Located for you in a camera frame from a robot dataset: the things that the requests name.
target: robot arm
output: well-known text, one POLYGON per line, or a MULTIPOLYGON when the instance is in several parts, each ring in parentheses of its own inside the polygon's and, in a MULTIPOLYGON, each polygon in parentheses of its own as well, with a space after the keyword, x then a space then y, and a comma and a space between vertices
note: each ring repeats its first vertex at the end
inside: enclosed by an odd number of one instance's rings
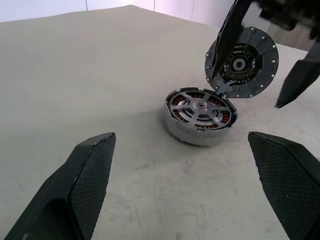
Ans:
POLYGON ((210 79, 214 79, 236 46, 244 29, 241 22, 252 2, 262 9, 260 17, 291 31, 299 23, 311 29, 315 43, 284 80, 275 105, 282 108, 295 100, 320 74, 320 13, 317 0, 235 0, 217 36, 210 79))

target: silver motor casing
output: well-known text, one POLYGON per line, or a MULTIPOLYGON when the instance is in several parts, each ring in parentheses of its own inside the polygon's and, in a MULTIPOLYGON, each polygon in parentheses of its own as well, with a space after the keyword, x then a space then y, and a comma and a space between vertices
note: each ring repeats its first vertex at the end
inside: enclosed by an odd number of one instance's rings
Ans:
POLYGON ((185 124, 180 119, 178 119, 170 108, 170 102, 177 94, 187 91, 199 91, 203 93, 208 93, 215 95, 214 91, 211 90, 199 90, 196 87, 187 87, 180 90, 175 90, 171 92, 165 99, 164 111, 165 111, 165 123, 168 130, 183 142, 187 142, 194 145, 200 146, 213 146, 222 141, 224 137, 228 135, 232 125, 236 122, 238 118, 237 109, 232 105, 232 103, 227 99, 220 99, 225 105, 230 109, 230 121, 223 128, 200 128, 192 127, 185 124))

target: white wall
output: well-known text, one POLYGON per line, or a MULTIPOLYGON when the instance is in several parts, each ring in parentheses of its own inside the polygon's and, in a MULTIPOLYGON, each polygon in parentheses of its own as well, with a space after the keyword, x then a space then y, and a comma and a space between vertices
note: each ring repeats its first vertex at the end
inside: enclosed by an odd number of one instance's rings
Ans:
POLYGON ((0 0, 0 22, 86 11, 85 0, 0 0))
MULTIPOLYGON (((233 3, 234 0, 0 0, 0 22, 136 5, 220 28, 233 3)), ((266 32, 270 24, 259 14, 252 4, 243 22, 266 32)))

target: rotor cover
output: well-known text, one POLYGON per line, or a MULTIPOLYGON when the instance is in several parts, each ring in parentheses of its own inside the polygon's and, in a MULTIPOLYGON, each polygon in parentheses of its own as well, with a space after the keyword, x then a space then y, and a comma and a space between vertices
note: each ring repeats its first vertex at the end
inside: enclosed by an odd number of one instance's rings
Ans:
POLYGON ((265 90, 274 79, 279 65, 277 46, 264 31, 246 27, 233 52, 212 77, 216 50, 215 41, 206 54, 206 80, 225 98, 251 98, 265 90))

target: white table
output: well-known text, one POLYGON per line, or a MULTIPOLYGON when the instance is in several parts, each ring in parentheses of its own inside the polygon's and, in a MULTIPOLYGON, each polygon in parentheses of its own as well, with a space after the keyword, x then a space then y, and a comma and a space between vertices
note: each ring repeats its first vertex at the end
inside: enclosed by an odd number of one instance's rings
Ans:
POLYGON ((172 90, 210 86, 205 54, 217 28, 127 6, 0 24, 0 239, 76 144, 115 132, 93 240, 287 240, 259 181, 249 131, 320 156, 320 82, 274 108, 306 52, 278 45, 279 69, 215 147, 168 134, 172 90))

